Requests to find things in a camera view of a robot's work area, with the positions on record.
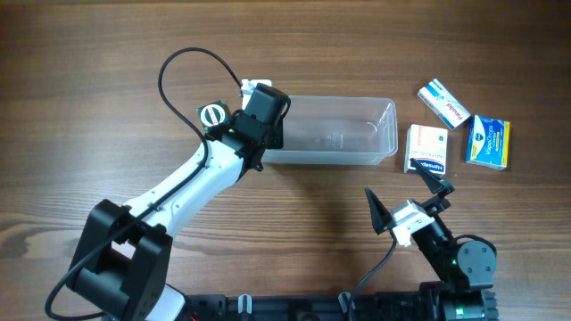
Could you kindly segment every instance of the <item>black bracket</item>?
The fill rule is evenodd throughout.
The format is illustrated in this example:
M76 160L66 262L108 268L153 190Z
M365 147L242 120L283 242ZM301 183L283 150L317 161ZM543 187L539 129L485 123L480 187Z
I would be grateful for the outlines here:
M433 174L430 170L420 165L415 159L410 159L410 162L417 169L417 173L422 177L422 180L425 181L426 186L428 186L432 194L437 194L440 198L443 198L449 193L454 192L454 187L449 181Z
M290 105L286 94L260 83L243 111L235 111L228 123L211 127L205 136L221 141L244 158L240 177L248 169L262 171L261 156L266 149L284 147L284 117Z
M89 213L70 266L132 219L126 207L108 200L97 204ZM164 226L139 222L115 242L132 244L133 257L129 259L109 245L66 285L114 318L145 320L164 289L172 237Z
M179 319L224 321L227 304L228 299L224 295L187 295L187 316Z
M373 229L377 235L384 231L396 226L393 221L391 212L386 209L378 197L368 187L365 188L365 195L367 196L368 206L371 209L371 221L373 222Z

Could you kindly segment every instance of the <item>transparent plastic bin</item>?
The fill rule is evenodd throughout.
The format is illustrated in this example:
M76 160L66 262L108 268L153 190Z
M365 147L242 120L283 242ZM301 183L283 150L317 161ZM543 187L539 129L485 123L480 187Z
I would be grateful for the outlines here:
M262 162L377 165L398 148L396 107L388 98L290 96L284 148Z

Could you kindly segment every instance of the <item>wood grain surface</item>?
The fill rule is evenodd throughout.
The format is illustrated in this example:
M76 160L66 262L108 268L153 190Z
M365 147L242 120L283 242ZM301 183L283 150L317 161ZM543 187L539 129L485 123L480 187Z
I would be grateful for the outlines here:
M512 122L509 169L463 161L443 220L499 250L501 320L568 319L571 305L571 7L566 2L332 1L0 7L0 320L44 320L88 212L139 195L198 140L162 103L156 79L180 48L222 56L239 78L290 95L389 97L399 151L379 166L266 165L208 204L175 241L168 282L188 294L350 291L386 253L363 192L388 206L424 200L402 173L411 123L443 127L417 98L439 78L474 114ZM194 109L235 84L213 59L177 58L171 101ZM436 275L399 248L364 292L414 291ZM65 290L55 309L95 308Z

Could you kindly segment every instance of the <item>black cable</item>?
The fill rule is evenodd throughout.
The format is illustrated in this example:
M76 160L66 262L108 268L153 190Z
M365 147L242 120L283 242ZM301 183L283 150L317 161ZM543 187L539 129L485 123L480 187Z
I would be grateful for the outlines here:
M375 267L373 267L373 269L370 270L370 272L368 272L367 275L362 278L362 280L360 280L360 282L357 284L357 286L355 286L355 291L353 291L353 293L351 294L351 298L349 299L349 304L347 305L347 315L348 315L347 318L349 319L349 321L352 321L354 319L352 317L353 316L352 305L353 305L353 302L355 301L355 298L357 297L357 294L360 292L361 288L363 287L363 285L365 285L365 283L376 272L378 272L378 270L380 270L386 264L386 262L388 262L388 260L393 256L394 249L396 249L396 237L394 237L393 231L390 231L390 232L391 232L391 236L393 237L393 244L391 245L389 252L387 252L385 254L385 257L383 259L381 259L381 261L378 262L378 264Z
M238 84L238 87L241 88L242 84L240 83L240 81L238 80L238 78L236 77L236 75L234 74L234 71L232 71L230 69L230 67L222 60L222 58L218 57L215 53L206 50L206 49L202 49L202 48L195 48L195 47L190 47L190 48L186 48L186 49L182 49L179 50L177 52L175 52L174 54L172 54L162 65L161 67L161 71L159 72L159 82L158 82L158 86L159 86L159 93L161 94L161 98L164 101L164 103L167 104L167 106L169 106L170 110L172 112L174 112L180 119L182 119L191 129L193 129L193 131L198 135L198 137L200 138L201 142L203 143L203 148L204 148L204 156L201 159L201 161L198 163L198 166L196 167L196 169L194 169L194 171L192 173L190 173L190 175L188 175L188 177L186 177L184 180L182 180L180 183L178 183L175 187L173 187L170 191L168 191L167 193L165 193L160 199L158 199L155 203L149 205L149 207L143 211L143 213L141 213L139 216L137 216L135 219L131 220L128 224L126 224L123 228L117 230L115 233L113 233L111 236L109 236L107 239L105 239L104 242L100 243L99 245L97 245L97 247L95 247L91 252L88 253L88 255L86 255L83 259L81 259L78 263L76 263L76 265L74 265L72 268L70 268L70 270L68 271L68 273L65 274L65 276L62 277L62 279L55 285L55 287L53 288L53 290L50 292L50 294L47 296L46 299L46 304L45 304L45 312L46 315L50 318L52 318L53 320L59 320L59 321L83 321L83 320L89 320L89 319L93 319L96 317L104 317L106 316L106 313L104 312L97 312L97 313L93 313L93 314L89 314L89 315L84 315L84 316L74 316L74 317L67 317L67 316L61 316L58 315L56 313L54 313L52 311L52 305L54 304L54 300L55 297L57 296L57 294L59 293L59 291L63 288L63 286L70 280L72 279L72 277L74 277L79 271L80 269L82 269L97 253L101 252L105 247L107 247L109 244L111 244L115 239L117 239L118 237L124 235L125 233L127 233L127 231L129 229L131 229L133 226L135 226L136 224L138 224L139 222L141 222L145 217L147 217L149 214L151 214L153 211L157 210L157 208L166 200L168 200L174 193L176 193L182 186L188 184L188 182L190 182L197 174L198 172L200 172L204 166L206 165L206 161L208 160L208 144L206 142L206 138L204 137L203 133L200 132L200 130L190 121L188 120L183 114L181 114L173 105L172 103L169 102L169 100L167 99L166 95L164 94L164 91L162 90L162 75L164 74L165 69L167 68L167 66L169 65L169 63L178 55L183 54L183 53L188 53L188 52L201 52L201 53L205 53L208 54L212 57L214 57L216 60L218 60L220 63L222 63L222 65L226 68L226 70L230 73L230 76L232 76L232 78L234 79L234 81Z
M476 235L460 235L460 236L456 236L456 237L454 237L454 243L455 243L455 244L458 244L458 240L459 240L459 239L463 239L463 238L469 238L469 239L472 239L472 240L475 240L475 241L480 241L480 242L482 242L482 243L488 245L488 246L490 247L490 249L492 249L493 254L497 254L497 253L498 253L498 251L496 250L496 247L492 244L492 242L490 242L490 241L484 239L483 237L476 236Z

